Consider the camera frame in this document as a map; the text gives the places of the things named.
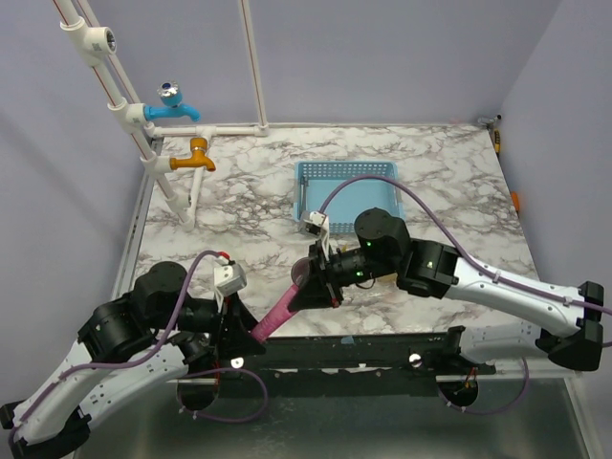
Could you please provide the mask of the purple mug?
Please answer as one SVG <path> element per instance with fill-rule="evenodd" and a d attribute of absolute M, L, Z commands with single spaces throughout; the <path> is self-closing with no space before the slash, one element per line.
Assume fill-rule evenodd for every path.
<path fill-rule="evenodd" d="M 307 257 L 298 259 L 291 268 L 292 282 L 301 287 L 309 278 L 310 261 Z"/>

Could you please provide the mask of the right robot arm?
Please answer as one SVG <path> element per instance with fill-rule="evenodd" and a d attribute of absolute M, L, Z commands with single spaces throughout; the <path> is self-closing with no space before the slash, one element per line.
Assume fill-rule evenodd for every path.
<path fill-rule="evenodd" d="M 562 368 L 590 372 L 603 350 L 600 285 L 547 284 L 496 269 L 458 249 L 414 239 L 405 222 L 380 208 L 363 211 L 354 224 L 359 247 L 331 251 L 317 240 L 289 309 L 338 308 L 345 287 L 393 274 L 399 290 L 423 298 L 452 299 L 516 317 L 515 323 L 448 329 L 440 351 L 453 375 L 495 359 L 546 357 Z"/>

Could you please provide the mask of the light blue perforated basket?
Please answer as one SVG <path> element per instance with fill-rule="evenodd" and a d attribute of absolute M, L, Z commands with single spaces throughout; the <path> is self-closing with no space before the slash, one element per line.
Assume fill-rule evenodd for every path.
<path fill-rule="evenodd" d="M 303 161 L 295 164 L 294 220 L 299 221 L 300 179 L 306 177 L 307 210 L 320 209 L 326 198 L 342 183 L 362 175 L 398 180 L 398 168 L 389 161 Z M 404 216 L 401 191 L 379 180 L 363 180 L 344 188 L 325 210 L 333 234 L 351 234 L 358 215 L 381 208 L 396 217 Z"/>

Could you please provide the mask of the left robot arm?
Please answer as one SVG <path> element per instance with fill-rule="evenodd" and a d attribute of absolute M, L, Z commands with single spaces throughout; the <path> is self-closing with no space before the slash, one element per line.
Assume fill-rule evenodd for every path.
<path fill-rule="evenodd" d="M 212 299 L 191 296 L 187 282 L 183 266 L 161 262 L 98 306 L 52 376 L 30 398 L 2 405 L 12 456 L 62 458 L 145 390 L 183 377 L 219 379 L 222 361 L 263 353 L 238 295 L 247 284 L 239 264 L 222 260 L 214 269 Z"/>

